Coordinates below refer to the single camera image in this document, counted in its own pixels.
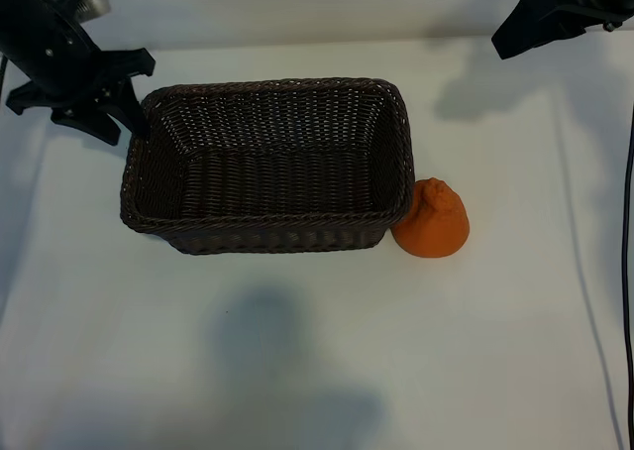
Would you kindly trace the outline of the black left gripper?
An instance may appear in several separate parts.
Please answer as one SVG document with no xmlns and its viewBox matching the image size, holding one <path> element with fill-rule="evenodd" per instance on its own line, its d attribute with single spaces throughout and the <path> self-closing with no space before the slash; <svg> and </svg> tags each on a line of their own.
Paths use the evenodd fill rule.
<svg viewBox="0 0 634 450">
<path fill-rule="evenodd" d="M 145 49 L 103 51 L 68 7 L 57 0 L 1 0 L 1 54 L 29 82 L 12 90 L 6 105 L 16 114 L 52 108 L 51 120 L 117 146 L 122 123 L 133 136 L 150 137 L 150 125 L 130 78 L 150 76 L 156 61 Z M 77 105 L 108 92 L 106 113 Z"/>
</svg>

